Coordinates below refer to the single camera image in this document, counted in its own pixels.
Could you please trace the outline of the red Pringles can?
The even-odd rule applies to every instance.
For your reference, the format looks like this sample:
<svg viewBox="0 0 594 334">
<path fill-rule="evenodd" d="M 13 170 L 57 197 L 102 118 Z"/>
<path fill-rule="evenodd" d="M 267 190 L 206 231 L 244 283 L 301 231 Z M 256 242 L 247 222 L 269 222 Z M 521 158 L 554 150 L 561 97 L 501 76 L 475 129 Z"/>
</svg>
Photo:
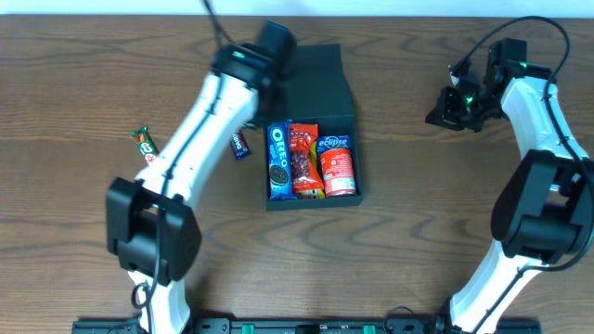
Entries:
<svg viewBox="0 0 594 334">
<path fill-rule="evenodd" d="M 320 163 L 327 197 L 356 194 L 355 174 L 349 149 L 327 150 L 321 154 Z"/>
</svg>

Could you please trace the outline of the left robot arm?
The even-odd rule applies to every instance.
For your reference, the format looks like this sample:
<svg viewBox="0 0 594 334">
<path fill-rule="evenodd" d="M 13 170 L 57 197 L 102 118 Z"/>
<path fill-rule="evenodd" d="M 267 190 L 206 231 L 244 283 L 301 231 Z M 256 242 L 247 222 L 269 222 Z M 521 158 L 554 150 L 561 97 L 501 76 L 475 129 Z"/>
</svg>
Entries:
<svg viewBox="0 0 594 334">
<path fill-rule="evenodd" d="M 263 124 L 291 59 L 291 31 L 268 21 L 252 44 L 220 47 L 188 115 L 134 180 L 106 194 L 107 247 L 133 279 L 131 302 L 146 333 L 182 333 L 191 311 L 185 275 L 201 244 L 200 195 L 232 135 Z"/>
</svg>

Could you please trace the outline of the blue Eclipse mint pack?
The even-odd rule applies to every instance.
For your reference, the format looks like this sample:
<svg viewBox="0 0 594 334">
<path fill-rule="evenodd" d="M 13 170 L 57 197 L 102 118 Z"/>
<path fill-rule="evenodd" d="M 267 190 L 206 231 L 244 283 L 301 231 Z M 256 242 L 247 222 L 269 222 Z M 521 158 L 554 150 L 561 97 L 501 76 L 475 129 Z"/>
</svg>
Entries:
<svg viewBox="0 0 594 334">
<path fill-rule="evenodd" d="M 351 149 L 349 135 L 325 135 L 317 139 L 316 149 L 319 153 L 333 149 Z"/>
</svg>

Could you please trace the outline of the red Hacks candy bag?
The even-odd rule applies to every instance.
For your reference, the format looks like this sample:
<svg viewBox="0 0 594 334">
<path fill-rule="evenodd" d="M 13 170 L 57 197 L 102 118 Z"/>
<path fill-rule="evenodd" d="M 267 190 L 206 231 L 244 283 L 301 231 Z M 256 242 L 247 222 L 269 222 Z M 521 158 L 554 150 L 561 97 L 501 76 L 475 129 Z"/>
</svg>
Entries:
<svg viewBox="0 0 594 334">
<path fill-rule="evenodd" d="M 323 199 L 324 182 L 317 169 L 316 124 L 292 123 L 290 126 L 292 190 L 299 199 Z"/>
</svg>

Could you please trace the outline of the red KitKat bar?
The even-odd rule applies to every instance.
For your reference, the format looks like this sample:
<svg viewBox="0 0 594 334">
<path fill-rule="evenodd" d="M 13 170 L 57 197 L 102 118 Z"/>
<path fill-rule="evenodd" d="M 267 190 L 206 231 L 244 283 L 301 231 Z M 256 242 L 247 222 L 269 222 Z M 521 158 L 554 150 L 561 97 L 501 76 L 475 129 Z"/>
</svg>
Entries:
<svg viewBox="0 0 594 334">
<path fill-rule="evenodd" d="M 147 165 L 152 164 L 158 158 L 159 151 L 149 135 L 148 127 L 143 126 L 139 130 L 132 131 L 129 135 L 135 140 Z"/>
</svg>

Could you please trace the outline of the blue Oreo cookie pack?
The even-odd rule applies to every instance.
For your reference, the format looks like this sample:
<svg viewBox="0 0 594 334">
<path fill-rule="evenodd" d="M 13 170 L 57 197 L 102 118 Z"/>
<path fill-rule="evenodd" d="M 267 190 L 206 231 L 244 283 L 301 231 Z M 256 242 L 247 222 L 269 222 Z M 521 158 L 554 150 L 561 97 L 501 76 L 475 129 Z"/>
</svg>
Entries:
<svg viewBox="0 0 594 334">
<path fill-rule="evenodd" d="M 271 200 L 297 199 L 292 189 L 290 126 L 291 121 L 286 120 L 266 128 Z"/>
</svg>

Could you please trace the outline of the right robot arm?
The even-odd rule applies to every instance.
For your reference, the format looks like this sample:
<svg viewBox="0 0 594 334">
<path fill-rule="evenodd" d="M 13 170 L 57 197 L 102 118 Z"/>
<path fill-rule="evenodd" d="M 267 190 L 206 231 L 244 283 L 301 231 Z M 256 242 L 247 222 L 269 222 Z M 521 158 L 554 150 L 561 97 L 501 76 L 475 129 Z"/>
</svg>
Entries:
<svg viewBox="0 0 594 334">
<path fill-rule="evenodd" d="M 468 281 L 447 300 L 432 333 L 494 333 L 505 310 L 538 274 L 562 271 L 593 233 L 593 162 L 563 117 L 551 69 L 527 60 L 527 43 L 505 38 L 489 48 L 486 74 L 450 67 L 425 121 L 478 133 L 490 119 L 510 122 L 521 162 L 491 214 L 493 240 Z"/>
</svg>

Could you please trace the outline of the dark blue chocolate bar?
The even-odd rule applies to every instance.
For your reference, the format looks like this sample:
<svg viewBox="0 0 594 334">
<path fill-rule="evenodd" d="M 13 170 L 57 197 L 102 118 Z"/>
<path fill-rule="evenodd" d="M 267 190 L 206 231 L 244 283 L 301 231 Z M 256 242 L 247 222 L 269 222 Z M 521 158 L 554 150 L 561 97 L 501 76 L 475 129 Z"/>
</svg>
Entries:
<svg viewBox="0 0 594 334">
<path fill-rule="evenodd" d="M 236 161 L 240 161 L 251 154 L 245 137 L 241 131 L 237 131 L 232 135 L 230 146 L 233 150 L 234 158 Z"/>
</svg>

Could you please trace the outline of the black box with hinged lid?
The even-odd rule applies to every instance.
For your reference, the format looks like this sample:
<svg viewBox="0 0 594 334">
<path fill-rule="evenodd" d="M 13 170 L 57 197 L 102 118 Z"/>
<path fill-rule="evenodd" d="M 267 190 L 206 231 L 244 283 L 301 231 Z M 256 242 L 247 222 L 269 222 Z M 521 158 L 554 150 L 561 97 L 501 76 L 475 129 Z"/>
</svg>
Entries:
<svg viewBox="0 0 594 334">
<path fill-rule="evenodd" d="M 339 45 L 300 45 L 289 63 L 287 77 L 279 84 L 276 106 L 267 123 L 292 120 L 313 123 L 320 135 L 348 135 L 355 174 L 353 196 L 329 199 L 271 200 L 265 181 L 265 208 L 269 212 L 354 207 L 364 199 L 361 162 L 358 156 L 356 107 L 344 75 Z"/>
</svg>

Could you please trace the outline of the yellow Hacks candy bag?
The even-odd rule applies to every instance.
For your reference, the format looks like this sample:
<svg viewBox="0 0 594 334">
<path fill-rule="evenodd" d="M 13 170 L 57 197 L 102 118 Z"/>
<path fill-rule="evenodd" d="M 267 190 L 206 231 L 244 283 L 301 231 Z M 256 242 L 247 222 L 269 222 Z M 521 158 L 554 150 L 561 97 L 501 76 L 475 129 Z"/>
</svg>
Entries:
<svg viewBox="0 0 594 334">
<path fill-rule="evenodd" d="M 317 170 L 316 142 L 308 147 L 307 152 L 298 151 L 295 162 L 293 185 L 296 195 L 300 199 L 324 199 L 324 185 Z"/>
</svg>

